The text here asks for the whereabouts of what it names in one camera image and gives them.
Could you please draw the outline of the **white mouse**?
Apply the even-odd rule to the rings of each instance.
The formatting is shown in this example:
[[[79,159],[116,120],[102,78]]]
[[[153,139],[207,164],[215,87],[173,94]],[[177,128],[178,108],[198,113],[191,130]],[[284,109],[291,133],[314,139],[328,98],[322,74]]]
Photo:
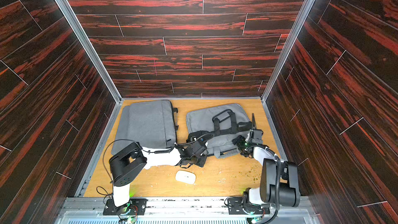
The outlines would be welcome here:
[[[179,182],[185,183],[185,184],[191,184],[193,185],[196,181],[196,175],[194,173],[188,172],[188,171],[177,171],[175,175],[175,179]]]

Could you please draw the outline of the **grey bag with straps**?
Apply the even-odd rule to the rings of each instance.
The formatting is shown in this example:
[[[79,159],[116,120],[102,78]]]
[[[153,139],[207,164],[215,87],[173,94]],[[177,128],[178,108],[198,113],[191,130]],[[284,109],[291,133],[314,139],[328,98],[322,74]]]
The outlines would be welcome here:
[[[244,109],[237,103],[204,108],[187,113],[188,142],[202,136],[207,141],[207,155],[218,159],[238,154],[233,139],[246,136],[252,129]]]

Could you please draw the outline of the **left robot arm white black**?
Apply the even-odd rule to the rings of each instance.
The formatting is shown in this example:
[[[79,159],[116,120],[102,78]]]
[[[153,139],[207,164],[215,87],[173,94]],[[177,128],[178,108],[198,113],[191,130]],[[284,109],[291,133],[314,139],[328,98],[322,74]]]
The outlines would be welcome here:
[[[116,207],[130,200],[130,183],[143,169],[158,166],[179,166],[187,169],[192,165],[203,167],[207,159],[207,139],[204,135],[170,148],[147,148],[139,142],[121,149],[109,160],[109,177],[113,185],[113,201]]]

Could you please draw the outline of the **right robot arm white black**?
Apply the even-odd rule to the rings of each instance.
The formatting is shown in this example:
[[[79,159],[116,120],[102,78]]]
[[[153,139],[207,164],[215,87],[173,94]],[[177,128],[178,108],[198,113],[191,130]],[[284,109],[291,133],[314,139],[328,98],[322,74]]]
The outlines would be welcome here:
[[[233,144],[242,156],[261,164],[260,186],[247,188],[238,198],[240,202],[231,200],[228,204],[246,214],[268,214],[272,204],[276,209],[281,206],[298,207],[301,194],[297,165],[280,159],[276,152],[262,144],[263,131],[257,129],[254,115],[250,127],[247,137],[240,135],[233,140]]]

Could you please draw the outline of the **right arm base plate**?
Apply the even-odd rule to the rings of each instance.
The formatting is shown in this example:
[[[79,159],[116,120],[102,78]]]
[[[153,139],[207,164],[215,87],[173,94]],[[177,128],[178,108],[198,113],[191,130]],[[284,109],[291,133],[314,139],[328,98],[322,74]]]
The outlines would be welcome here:
[[[268,207],[252,204],[243,197],[227,197],[224,201],[230,215],[267,215],[270,214]]]

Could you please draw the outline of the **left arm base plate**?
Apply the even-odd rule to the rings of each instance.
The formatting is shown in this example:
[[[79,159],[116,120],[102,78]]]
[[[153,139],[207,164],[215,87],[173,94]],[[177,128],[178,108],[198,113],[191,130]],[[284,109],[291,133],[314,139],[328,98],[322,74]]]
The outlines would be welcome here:
[[[130,198],[129,202],[115,206],[113,199],[108,199],[103,211],[104,216],[137,216],[144,215],[147,205],[147,199],[145,198]]]

